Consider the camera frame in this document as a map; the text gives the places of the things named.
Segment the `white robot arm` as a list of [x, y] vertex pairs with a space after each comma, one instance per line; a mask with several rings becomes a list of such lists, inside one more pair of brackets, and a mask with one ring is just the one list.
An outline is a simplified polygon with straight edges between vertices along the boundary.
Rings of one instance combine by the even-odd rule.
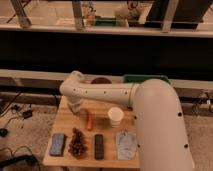
[[87, 84], [73, 71], [60, 85], [70, 105], [91, 99], [133, 109], [141, 171], [194, 171], [179, 97], [160, 79], [142, 83]]

